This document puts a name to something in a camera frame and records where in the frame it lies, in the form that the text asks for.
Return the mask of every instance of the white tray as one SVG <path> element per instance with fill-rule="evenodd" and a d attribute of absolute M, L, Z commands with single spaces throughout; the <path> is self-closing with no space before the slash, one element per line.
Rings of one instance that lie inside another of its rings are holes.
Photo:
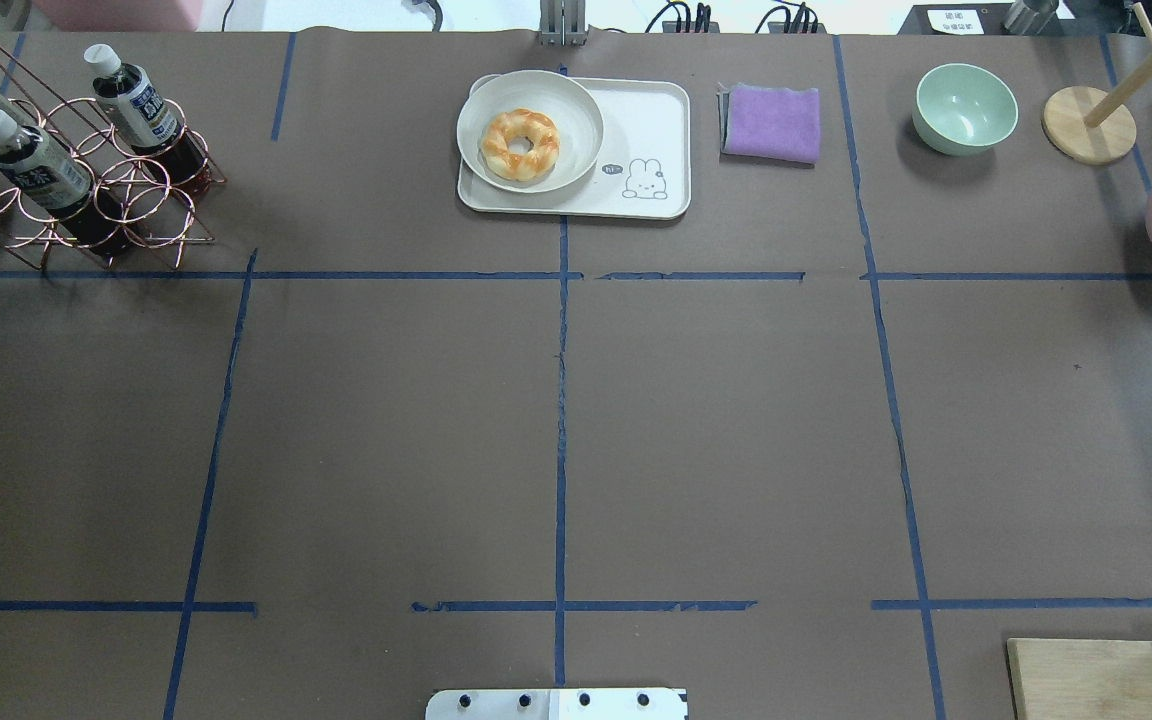
<path fill-rule="evenodd" d="M 470 94 L 497 76 L 478 78 Z M 548 192 L 499 190 L 461 161 L 457 195 L 482 213 L 667 220 L 691 204 L 691 101 L 672 82 L 573 78 L 602 109 L 602 150 L 588 176 Z"/>

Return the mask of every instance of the purple cloth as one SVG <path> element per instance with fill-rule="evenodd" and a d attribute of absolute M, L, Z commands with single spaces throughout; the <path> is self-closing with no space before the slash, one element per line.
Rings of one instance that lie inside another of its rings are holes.
<path fill-rule="evenodd" d="M 820 159 L 820 91 L 736 85 L 728 97 L 723 152 L 814 165 Z"/>

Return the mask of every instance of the donut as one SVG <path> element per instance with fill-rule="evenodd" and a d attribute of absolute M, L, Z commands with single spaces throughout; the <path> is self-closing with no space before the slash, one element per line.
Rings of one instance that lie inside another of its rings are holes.
<path fill-rule="evenodd" d="M 531 150 L 509 151 L 509 141 L 526 137 Z M 533 109 L 500 113 L 483 132 L 483 160 L 493 173 L 511 181 L 531 182 L 544 176 L 558 161 L 558 128 L 553 120 Z"/>

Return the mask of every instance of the wooden stand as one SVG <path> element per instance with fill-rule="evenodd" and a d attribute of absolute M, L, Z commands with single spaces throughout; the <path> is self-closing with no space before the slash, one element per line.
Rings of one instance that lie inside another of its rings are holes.
<path fill-rule="evenodd" d="M 1152 41 L 1152 25 L 1139 3 L 1132 7 Z M 1132 112 L 1123 105 L 1152 77 L 1152 53 L 1123 82 L 1105 92 L 1075 86 L 1056 91 L 1043 106 L 1043 130 L 1052 145 L 1087 165 L 1123 158 L 1135 145 Z"/>

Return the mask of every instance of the wooden board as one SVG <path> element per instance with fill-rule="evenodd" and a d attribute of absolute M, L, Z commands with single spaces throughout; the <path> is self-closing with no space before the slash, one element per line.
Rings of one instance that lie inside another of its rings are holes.
<path fill-rule="evenodd" d="M 1018 720 L 1152 720 L 1152 642 L 1011 638 Z"/>

